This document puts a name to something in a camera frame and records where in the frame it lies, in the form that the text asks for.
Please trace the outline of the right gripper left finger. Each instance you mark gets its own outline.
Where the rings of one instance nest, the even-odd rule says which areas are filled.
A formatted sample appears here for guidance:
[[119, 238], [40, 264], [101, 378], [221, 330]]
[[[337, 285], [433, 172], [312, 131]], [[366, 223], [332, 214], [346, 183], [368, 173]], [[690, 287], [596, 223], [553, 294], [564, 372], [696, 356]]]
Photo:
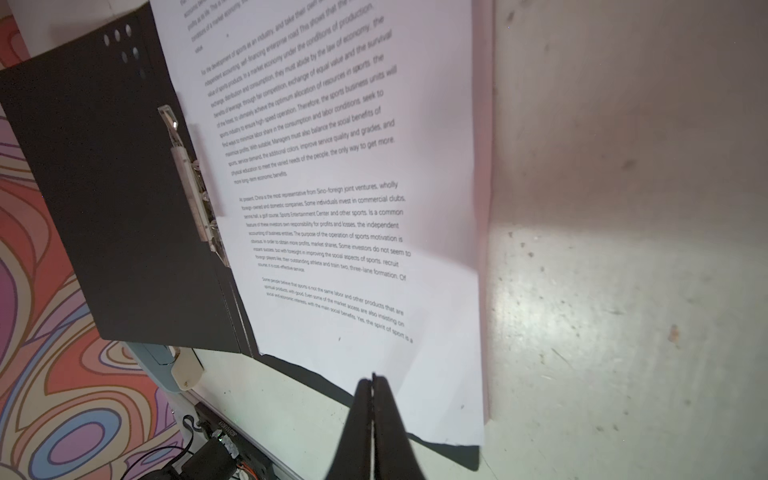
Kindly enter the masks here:
[[372, 467], [373, 386], [359, 381], [326, 480], [368, 480]]

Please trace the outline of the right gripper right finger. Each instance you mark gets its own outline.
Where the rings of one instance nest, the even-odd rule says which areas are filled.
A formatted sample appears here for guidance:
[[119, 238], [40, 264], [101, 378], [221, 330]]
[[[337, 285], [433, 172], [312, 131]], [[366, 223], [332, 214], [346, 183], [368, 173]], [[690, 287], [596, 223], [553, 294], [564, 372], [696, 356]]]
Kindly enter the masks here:
[[387, 379], [372, 377], [374, 478], [425, 480]]

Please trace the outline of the blue clip folder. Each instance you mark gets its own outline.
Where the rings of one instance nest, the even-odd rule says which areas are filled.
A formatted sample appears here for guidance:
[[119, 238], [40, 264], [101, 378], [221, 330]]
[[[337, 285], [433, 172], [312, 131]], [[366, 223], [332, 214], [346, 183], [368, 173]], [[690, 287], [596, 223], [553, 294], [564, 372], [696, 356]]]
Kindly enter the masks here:
[[[4, 71], [1, 104], [108, 340], [251, 357], [343, 404], [320, 375], [262, 354], [233, 272], [200, 241], [157, 108], [190, 129], [148, 2]], [[480, 445], [426, 442], [471, 471]]]

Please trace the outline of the metal folder lever clip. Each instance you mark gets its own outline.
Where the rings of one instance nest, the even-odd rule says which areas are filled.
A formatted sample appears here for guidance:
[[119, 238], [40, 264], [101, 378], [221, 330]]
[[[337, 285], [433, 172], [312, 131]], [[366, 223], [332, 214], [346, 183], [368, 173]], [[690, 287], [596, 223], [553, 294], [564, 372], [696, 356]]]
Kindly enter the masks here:
[[180, 181], [201, 242], [208, 245], [222, 264], [230, 268], [221, 232], [212, 207], [205, 181], [201, 174], [200, 162], [190, 157], [180, 135], [180, 122], [169, 105], [157, 108], [166, 126], [171, 142], [173, 157]]

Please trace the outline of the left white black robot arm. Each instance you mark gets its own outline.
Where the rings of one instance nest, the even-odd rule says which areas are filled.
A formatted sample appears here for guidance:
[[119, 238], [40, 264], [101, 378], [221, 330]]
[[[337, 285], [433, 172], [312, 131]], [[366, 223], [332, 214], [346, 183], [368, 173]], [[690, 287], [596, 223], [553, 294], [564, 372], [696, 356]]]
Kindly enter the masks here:
[[144, 474], [141, 480], [226, 480], [237, 469], [237, 456], [219, 438], [211, 438], [181, 466], [180, 471], [173, 466], [163, 467]]

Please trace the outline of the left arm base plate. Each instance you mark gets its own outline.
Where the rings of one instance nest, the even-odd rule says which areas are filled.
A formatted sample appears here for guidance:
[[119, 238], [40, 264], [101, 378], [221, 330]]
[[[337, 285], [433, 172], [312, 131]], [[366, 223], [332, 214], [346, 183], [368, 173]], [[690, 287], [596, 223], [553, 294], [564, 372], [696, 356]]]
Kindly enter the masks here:
[[198, 402], [195, 405], [195, 414], [198, 433], [205, 438], [195, 453], [209, 439], [219, 438], [237, 456], [238, 469], [230, 479], [300, 479], [298, 474], [253, 443], [204, 403]]

